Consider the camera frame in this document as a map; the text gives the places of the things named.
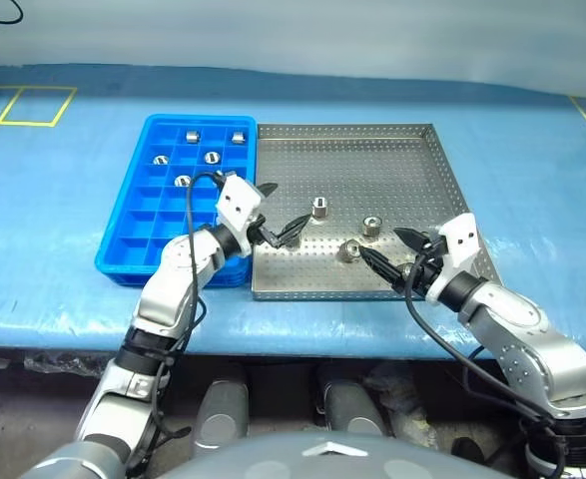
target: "stainless steel tray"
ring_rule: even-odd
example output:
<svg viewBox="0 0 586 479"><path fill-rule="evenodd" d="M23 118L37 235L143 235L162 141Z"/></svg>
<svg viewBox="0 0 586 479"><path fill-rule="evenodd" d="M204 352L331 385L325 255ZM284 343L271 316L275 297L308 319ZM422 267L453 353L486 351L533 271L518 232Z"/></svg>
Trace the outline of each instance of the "stainless steel tray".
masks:
<svg viewBox="0 0 586 479"><path fill-rule="evenodd" d="M430 231L468 211L432 125L260 125L257 178L280 185L264 204L272 231L309 213L314 198L328 201L327 218L311 220L298 247L256 248L257 299L398 298L362 260L339 261L339 246L355 239L411 261L392 228ZM362 235L368 216L383 220L373 241ZM481 245L475 272L499 281Z"/></svg>

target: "metal nut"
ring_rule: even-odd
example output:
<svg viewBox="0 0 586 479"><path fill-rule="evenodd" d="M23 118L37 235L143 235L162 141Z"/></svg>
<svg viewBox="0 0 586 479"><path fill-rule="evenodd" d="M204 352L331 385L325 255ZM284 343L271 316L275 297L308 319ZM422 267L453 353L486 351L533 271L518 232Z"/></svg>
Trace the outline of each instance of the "metal nut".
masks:
<svg viewBox="0 0 586 479"><path fill-rule="evenodd" d="M169 163L169 157L166 155L157 155L153 158L153 165L167 165Z"/></svg>
<svg viewBox="0 0 586 479"><path fill-rule="evenodd" d="M186 132L186 143L199 143L199 142L200 142L200 132L197 132L197 131Z"/></svg>
<svg viewBox="0 0 586 479"><path fill-rule="evenodd" d="M173 184L176 187L187 187L191 184L191 177L189 177L188 175L179 175L175 178Z"/></svg>
<svg viewBox="0 0 586 479"><path fill-rule="evenodd" d="M221 159L222 156L217 152L208 152L204 154L204 163L207 165L216 165Z"/></svg>
<svg viewBox="0 0 586 479"><path fill-rule="evenodd" d="M231 142L233 142L235 145L243 145L246 142L246 136L244 135L244 132L233 132Z"/></svg>
<svg viewBox="0 0 586 479"><path fill-rule="evenodd" d="M363 219L363 235L365 237L374 238L378 237L381 232L381 221L380 217L366 217Z"/></svg>
<svg viewBox="0 0 586 479"><path fill-rule="evenodd" d="M328 201L324 197L317 197L312 201L312 217L316 220L328 215Z"/></svg>
<svg viewBox="0 0 586 479"><path fill-rule="evenodd" d="M349 239L342 243L336 256L342 262L353 262L358 257L361 257L359 242L356 239Z"/></svg>

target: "silver robot arm segment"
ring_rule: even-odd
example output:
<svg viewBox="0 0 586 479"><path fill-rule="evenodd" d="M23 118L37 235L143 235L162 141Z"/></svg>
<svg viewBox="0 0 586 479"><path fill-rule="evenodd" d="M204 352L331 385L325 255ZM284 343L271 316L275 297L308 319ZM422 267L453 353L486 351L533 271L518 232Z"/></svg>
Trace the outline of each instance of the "silver robot arm segment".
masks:
<svg viewBox="0 0 586 479"><path fill-rule="evenodd" d="M451 220L432 239L413 229L394 231L406 245L429 257L416 272L412 290L458 313L459 322L494 355L510 389L552 418L552 432L567 444L562 477L586 478L585 350L552 327L530 299L470 273L479 252L474 215ZM403 293L409 265L394 266L366 247L361 248L361 257ZM543 431L528 435L526 458L540 475L555 470L555 457L554 443Z"/></svg>
<svg viewBox="0 0 586 479"><path fill-rule="evenodd" d="M296 239L309 219L309 215L299 217L275 235L264 227L260 205L276 184L256 188L235 174L213 178L223 186L216 206L218 224L192 237L198 289L229 257L247 256L253 244L263 241L274 247L285 245ZM143 472L160 431L166 435L153 409L154 394L157 399L158 390L168 385L174 356L195 327L189 321L194 307L190 242L188 236L181 236L162 251L160 266L142 290L124 342L104 371L75 442L23 477L116 479Z"/></svg>

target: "black cable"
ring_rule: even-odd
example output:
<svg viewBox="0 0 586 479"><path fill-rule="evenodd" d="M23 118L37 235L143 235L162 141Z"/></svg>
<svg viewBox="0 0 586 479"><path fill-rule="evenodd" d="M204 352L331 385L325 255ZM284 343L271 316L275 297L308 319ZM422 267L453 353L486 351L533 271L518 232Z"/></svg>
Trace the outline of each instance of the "black cable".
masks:
<svg viewBox="0 0 586 479"><path fill-rule="evenodd" d="M470 361L474 361L474 358L484 349L485 348L483 346L477 347L468 355L468 359ZM547 419L539 419L535 416L532 416L528 411L520 407L517 407L514 403L504 401L503 399L499 399L489 394L482 394L472 390L472 388L470 387L469 369L467 367L463 367L463 389L471 396L474 396L478 399L482 399L487 402L491 402L497 406L510 409L522 416L526 416L526 418L532 422L532 424L528 426L524 426L523 424L521 424L521 430L512 439L510 439L505 444L502 444L496 451L490 454L490 456L485 460L486 466L492 466L504 453L506 453L513 447L516 447L521 442L523 442L527 438L532 429L543 428L547 435L554 438L554 448L557 453L557 464L555 466L554 472L551 476L548 477L548 479L558 479L561 477L561 475L563 474L563 469L565 469L566 460L565 439L554 434L552 429L548 427Z"/></svg>
<svg viewBox="0 0 586 479"><path fill-rule="evenodd" d="M188 346L189 341L191 340L191 335L195 328L204 320L204 317L207 314L207 308L204 301L200 298L200 290L198 284L198 277L197 277L197 262L195 260L195 241L193 240L194 228L193 228L193 189L195 187L195 183L204 178L209 177L215 180L217 177L214 173L211 172L201 172L198 173L193 177L189 185L187 186L186 191L186 224L188 227L189 235L189 249L191 252L191 294L190 299L191 301L186 304L186 298L189 297L187 294L185 295L183 302L180 303L178 307L177 315L182 316L186 307L189 308L188 310L188 321L186 329L180 338L175 341L175 344L169 350L169 353L165 357L164 361L160 364L160 367L157 370L155 375L155 384L151 391L151 415L153 417L153 421L155 422L158 429L164 434L164 438L160 441L160 445L157 447L161 447L162 445L166 444L171 439L179 439L181 437L187 436L191 432L191 427L186 426L178 430L171 430L169 427L164 423L164 419L162 414L160 413L159 409L159 394L160 394L160 383L162 381L162 377L164 376L164 371L167 367L172 367L175 362L175 356L178 351L184 352L186 347ZM198 318L196 318L197 314L197 304L202 307L202 313Z"/></svg>
<svg viewBox="0 0 586 479"><path fill-rule="evenodd" d="M414 279L416 278L417 272L421 270L423 264L428 260L428 256L424 254L418 254L414 264L410 268L410 274L405 282L405 305L410 312L410 315L414 319L414 321L425 331L425 333L430 336L434 342L436 342L439 346L441 346L448 354L454 357L457 361L459 361L463 366L467 367L471 370L474 374L479 376L483 381L485 381L489 386L493 389L496 389L500 393L504 394L505 396L509 397L510 399L519 402L529 409L537 413L539 416L546 418L549 424L554 424L554 419L550 415L548 411L543 409L541 406L536 404L533 401L530 401L526 397L523 397L518 392L514 391L511 387L503 382L499 381L497 378L492 376L487 371L483 370L483 368L477 366L474 362L470 359L465 357L461 354L457 349L455 349L450 343L448 343L445 339L437 334L437 332L430 327L430 325L421 317L419 312L414 307L414 302L412 301L412 287L414 286Z"/></svg>
<svg viewBox="0 0 586 479"><path fill-rule="evenodd" d="M405 282L405 290L404 290L405 305L407 306L408 311L410 312L410 315L415 320L415 322L419 325L419 327L421 327L421 329L423 329L425 331L425 333L434 340L434 342L436 342L448 354L450 354L457 361L459 361L464 366L464 368L467 368L468 371L472 371L474 374L479 376L479 378L483 379L493 389L496 389L497 391L501 392L502 394L504 394L508 398L512 399L513 401L518 402L520 404L523 404L524 406L528 407L529 409L531 409L532 411L534 411L535 413L537 413L539 415L539 417L532 416L533 421L537 424L542 425L544 427L546 434L555 439L554 440L554 447L555 447L555 450L557 453L556 467L554 469L554 472L550 476L548 476L547 479L560 478L561 475L563 474L563 470L565 469L565 461L566 461L566 458L565 458L565 449L566 449L565 438L563 438L562 436L557 436L556 434L554 434L552 429L550 429L549 426L554 425L554 418L552 417L552 415L549 412L547 412L545 409L543 409L541 406L536 404L535 402L530 401L529 399L523 397L518 392L514 391L511 387L509 387L507 384L504 384L503 382L499 381L496 377L492 376L490 373L485 371L483 368L481 368L477 364L475 364L472 361L472 359L474 359L474 357L476 357L476 355L483 350L483 346L480 346L477 349L475 349L472 352L472 354L470 354L471 357L465 357L457 349L455 349L450 343L448 343L445 339L443 339L441 336L439 336L436 333L436 331L434 329L432 329L432 327L430 327L430 325L425 321L425 319L423 319L423 317L421 317L419 312L414 307L414 303L412 301L412 287L414 286L414 279L416 278L417 273L421 270L421 268L423 267L423 264L427 260L429 260L429 257L427 255L422 254L422 253L418 254L415 261L414 261L414 264L410 268L410 273L409 273L408 278ZM464 370L464 388L469 385L467 380L468 380L468 377L465 375L465 370ZM473 392L473 394L475 396L485 398L486 400L490 400L491 402L497 403L497 404L499 404L503 407L506 407L508 409L513 409L521 415L524 415L524 416L530 415L530 413L528 411L526 411L525 409L523 409L521 407L516 407L515 405L510 404L509 402L504 401L502 399L488 396L486 394L480 394L477 392Z"/></svg>
<svg viewBox="0 0 586 479"><path fill-rule="evenodd" d="M19 12L18 16L13 20L0 20L0 25L16 25L24 19L24 11L22 10L22 7L20 7L20 4L17 3L16 0L9 0L9 2L11 2L13 5L15 5L15 8L17 8L17 11Z"/></svg>
<svg viewBox="0 0 586 479"><path fill-rule="evenodd" d="M483 351L485 348L483 346L479 346L477 347L474 351L472 351L470 353L470 355L468 355L468 359L470 361L472 361L474 363L474 358L481 352ZM463 389L465 390L465 392L467 392L470 396L475 397L477 399L480 399L482 401L486 401L486 402L491 402L492 404L495 404L499 407L502 407L504 409L508 409L512 412L515 412L516 414L520 414L522 416L525 416L528 420L530 420L531 422L537 422L539 419L537 416L535 416L533 413L531 413L530 411L526 410L526 409L522 409L521 407L517 406L515 403L513 402L508 402L505 401L503 399L500 399L498 397L494 397L490 394L483 394L481 392L476 392L474 391L471 387L470 387L470 377L469 377L469 369L466 366L463 366L463 372L462 372L462 384L463 384Z"/></svg>
<svg viewBox="0 0 586 479"><path fill-rule="evenodd" d="M159 449L162 448L164 444L166 444L167 442L171 442L172 440L173 438L169 436L164 436L162 439L159 439L152 450L152 454L155 454Z"/></svg>

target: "wall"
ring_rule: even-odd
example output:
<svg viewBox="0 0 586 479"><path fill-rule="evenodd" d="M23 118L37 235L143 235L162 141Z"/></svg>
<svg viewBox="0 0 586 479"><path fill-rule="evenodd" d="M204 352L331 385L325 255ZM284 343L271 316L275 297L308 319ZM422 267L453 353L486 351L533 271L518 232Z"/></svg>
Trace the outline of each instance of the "wall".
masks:
<svg viewBox="0 0 586 479"><path fill-rule="evenodd" d="M20 1L24 22L0 26L0 65L228 67L586 96L586 0Z"/></svg>

